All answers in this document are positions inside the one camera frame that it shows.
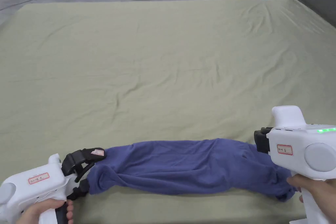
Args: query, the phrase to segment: blue cloth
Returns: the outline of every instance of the blue cloth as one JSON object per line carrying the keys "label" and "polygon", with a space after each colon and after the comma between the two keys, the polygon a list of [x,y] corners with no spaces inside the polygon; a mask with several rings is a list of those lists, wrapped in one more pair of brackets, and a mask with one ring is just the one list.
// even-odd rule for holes
{"label": "blue cloth", "polygon": [[289,170],[256,146],[230,139],[148,141],[106,150],[87,179],[90,194],[114,185],[160,194],[218,193],[231,187],[290,199]]}

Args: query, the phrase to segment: finger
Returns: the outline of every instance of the finger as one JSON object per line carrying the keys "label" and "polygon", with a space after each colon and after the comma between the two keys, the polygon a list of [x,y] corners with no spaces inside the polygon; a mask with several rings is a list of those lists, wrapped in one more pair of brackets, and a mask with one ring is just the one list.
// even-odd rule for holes
{"label": "finger", "polygon": [[73,212],[67,212],[67,219],[70,221],[74,217]]}
{"label": "finger", "polygon": [[33,204],[30,207],[30,210],[34,213],[41,214],[51,208],[52,209],[60,208],[64,204],[65,204],[64,200],[57,200],[57,199],[49,198],[49,199]]}
{"label": "finger", "polygon": [[70,205],[67,207],[67,211],[68,212],[72,212],[74,210],[74,206],[73,205]]}
{"label": "finger", "polygon": [[300,174],[296,174],[293,177],[289,177],[287,179],[287,182],[292,186],[303,187],[303,188],[306,188],[307,190],[309,190],[313,186],[314,180],[309,179],[309,178],[307,178],[305,176],[302,176]]}

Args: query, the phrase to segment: human hand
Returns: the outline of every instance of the human hand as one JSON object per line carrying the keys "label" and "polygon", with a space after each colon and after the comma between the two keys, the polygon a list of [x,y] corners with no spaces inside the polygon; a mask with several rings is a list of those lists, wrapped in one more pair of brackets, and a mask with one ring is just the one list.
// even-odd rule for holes
{"label": "human hand", "polygon": [[[40,214],[45,212],[48,209],[56,209],[60,208],[64,205],[64,200],[57,199],[46,199],[41,202],[37,202],[31,205],[20,217],[20,219],[16,222],[16,224],[39,224]],[[71,200],[67,201],[67,219],[68,224],[73,224],[73,213],[74,210],[73,202]]]}
{"label": "human hand", "polygon": [[336,187],[333,186],[335,180],[313,180],[296,174],[288,178],[287,182],[297,187],[299,191],[301,188],[309,191],[321,211],[332,223],[336,223]]}

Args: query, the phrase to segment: wrinkled fabric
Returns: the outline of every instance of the wrinkled fabric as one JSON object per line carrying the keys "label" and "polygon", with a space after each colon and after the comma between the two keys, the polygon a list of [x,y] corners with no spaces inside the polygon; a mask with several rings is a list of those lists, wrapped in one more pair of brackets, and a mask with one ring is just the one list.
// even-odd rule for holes
{"label": "wrinkled fabric", "polygon": [[230,139],[148,141],[106,150],[87,179],[90,194],[114,185],[159,194],[210,194],[232,187],[290,199],[289,170],[272,163],[256,146]]}

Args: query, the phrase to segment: white handle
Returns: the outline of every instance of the white handle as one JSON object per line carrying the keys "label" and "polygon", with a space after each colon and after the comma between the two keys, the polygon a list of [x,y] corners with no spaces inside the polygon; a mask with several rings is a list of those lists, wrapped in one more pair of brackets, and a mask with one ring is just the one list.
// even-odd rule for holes
{"label": "white handle", "polygon": [[308,224],[330,224],[324,213],[316,204],[313,196],[306,189],[302,188],[302,198],[306,210]]}
{"label": "white handle", "polygon": [[39,224],[57,224],[55,209],[49,209],[40,215]]}

